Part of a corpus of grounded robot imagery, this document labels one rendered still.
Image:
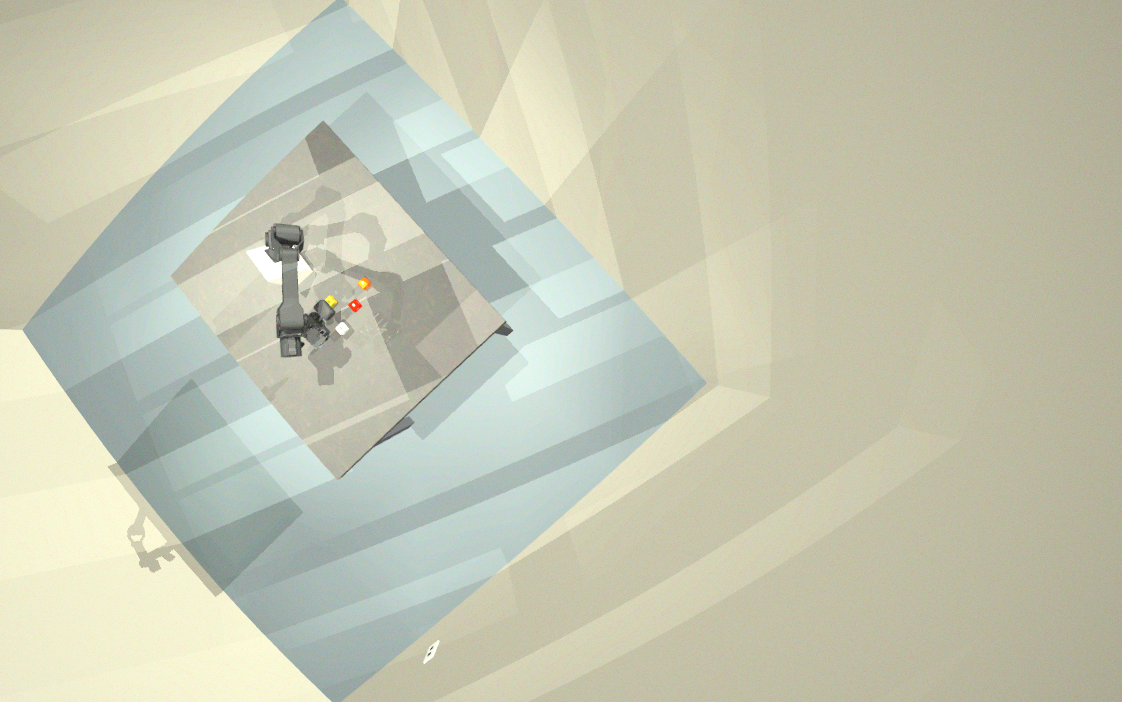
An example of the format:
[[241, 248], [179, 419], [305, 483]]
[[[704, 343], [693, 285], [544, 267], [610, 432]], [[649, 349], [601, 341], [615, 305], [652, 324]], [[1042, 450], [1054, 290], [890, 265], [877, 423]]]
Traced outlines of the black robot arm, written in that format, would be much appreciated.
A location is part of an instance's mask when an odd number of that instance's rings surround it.
[[[300, 338], [306, 338], [312, 347], [321, 347], [329, 338], [330, 331], [320, 324], [311, 324], [298, 304], [298, 261], [304, 247], [303, 229], [298, 225], [273, 224], [265, 232], [264, 252], [274, 264], [280, 261], [282, 298], [276, 315], [277, 336], [280, 338], [280, 358], [300, 357]], [[298, 244], [297, 249], [292, 248]], [[303, 327], [303, 329], [302, 329]]]

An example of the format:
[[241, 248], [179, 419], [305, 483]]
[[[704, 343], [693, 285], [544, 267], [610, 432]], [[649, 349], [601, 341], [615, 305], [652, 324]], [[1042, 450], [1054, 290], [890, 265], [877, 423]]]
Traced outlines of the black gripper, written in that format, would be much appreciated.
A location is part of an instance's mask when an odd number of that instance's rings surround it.
[[311, 312], [310, 314], [304, 313], [309, 318], [309, 326], [311, 324], [320, 324], [320, 326], [323, 327], [325, 326], [324, 325], [325, 323], [322, 318], [328, 321], [335, 315], [335, 310], [333, 310], [333, 307], [329, 303], [327, 303], [327, 301], [319, 301], [318, 304], [314, 306], [314, 310], [316, 310], [316, 312]]

